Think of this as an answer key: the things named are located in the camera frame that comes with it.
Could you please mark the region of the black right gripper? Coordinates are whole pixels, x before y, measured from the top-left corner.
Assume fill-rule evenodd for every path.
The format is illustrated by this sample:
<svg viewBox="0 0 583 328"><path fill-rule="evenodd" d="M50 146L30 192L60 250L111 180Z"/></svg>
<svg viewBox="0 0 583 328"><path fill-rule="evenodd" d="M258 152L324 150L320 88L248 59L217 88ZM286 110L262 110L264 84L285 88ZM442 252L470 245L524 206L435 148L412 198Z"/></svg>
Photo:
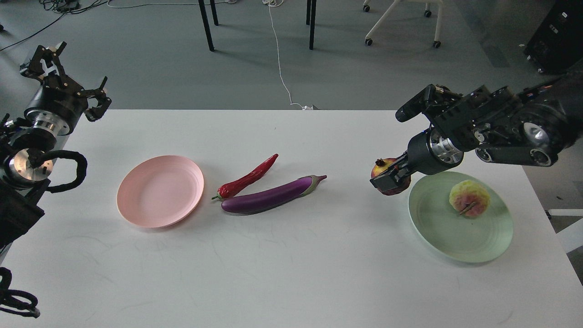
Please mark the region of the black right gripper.
<svg viewBox="0 0 583 328"><path fill-rule="evenodd" d="M385 172L370 178L373 187L387 191L402 186L415 172L434 175L450 170L460 165L464 152L436 129L426 129L408 142L405 157L404 162L394 162Z"/></svg>

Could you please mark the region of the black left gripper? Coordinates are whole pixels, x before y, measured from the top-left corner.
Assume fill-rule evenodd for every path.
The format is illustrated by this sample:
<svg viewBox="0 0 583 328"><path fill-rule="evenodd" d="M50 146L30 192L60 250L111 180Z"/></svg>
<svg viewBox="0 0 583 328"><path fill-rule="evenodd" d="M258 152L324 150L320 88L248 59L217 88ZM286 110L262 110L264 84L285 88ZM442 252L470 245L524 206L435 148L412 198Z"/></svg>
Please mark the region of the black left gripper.
<svg viewBox="0 0 583 328"><path fill-rule="evenodd" d="M47 121L56 126L57 135L73 133L81 115L91 121L100 120L108 110L111 99L105 90L108 77L102 79L96 89L84 89L67 93L73 81L65 73L60 55L67 46L61 41L56 46L39 45L32 50L27 60L20 65L20 75L38 81L41 85L24 111L24 118L32 123ZM88 99L94 99L96 106L88 108Z"/></svg>

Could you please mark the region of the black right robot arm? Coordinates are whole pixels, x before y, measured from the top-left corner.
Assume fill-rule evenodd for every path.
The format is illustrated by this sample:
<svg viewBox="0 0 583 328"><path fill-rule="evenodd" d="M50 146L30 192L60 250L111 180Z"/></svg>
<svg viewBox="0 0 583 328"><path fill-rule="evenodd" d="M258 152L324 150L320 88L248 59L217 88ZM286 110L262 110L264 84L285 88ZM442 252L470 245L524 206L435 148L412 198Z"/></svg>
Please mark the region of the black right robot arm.
<svg viewBox="0 0 583 328"><path fill-rule="evenodd" d="M395 195L406 189L412 174L450 170L471 151L487 163L552 166L582 137L582 82L581 72L570 72L519 93L482 86L468 95L427 85L395 117L404 122L423 114L429 128L370 182Z"/></svg>

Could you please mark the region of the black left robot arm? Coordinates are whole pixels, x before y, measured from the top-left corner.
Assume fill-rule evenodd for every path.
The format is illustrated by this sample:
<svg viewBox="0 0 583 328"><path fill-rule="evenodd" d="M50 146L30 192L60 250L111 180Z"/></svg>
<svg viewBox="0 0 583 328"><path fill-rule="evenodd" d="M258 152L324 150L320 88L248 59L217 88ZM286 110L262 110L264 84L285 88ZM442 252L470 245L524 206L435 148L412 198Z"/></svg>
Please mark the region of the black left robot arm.
<svg viewBox="0 0 583 328"><path fill-rule="evenodd" d="M59 137L73 133L81 116L97 121L108 110L104 77L95 89L82 87L66 74L60 54L66 42L38 46L20 66L23 77L40 86L21 118L9 114L1 120L0 244L4 259L12 243L37 224L45 214L38 206L44 193L60 193L79 187L86 177L87 160L57 145ZM76 162L73 181L53 185L49 179L54 162Z"/></svg>

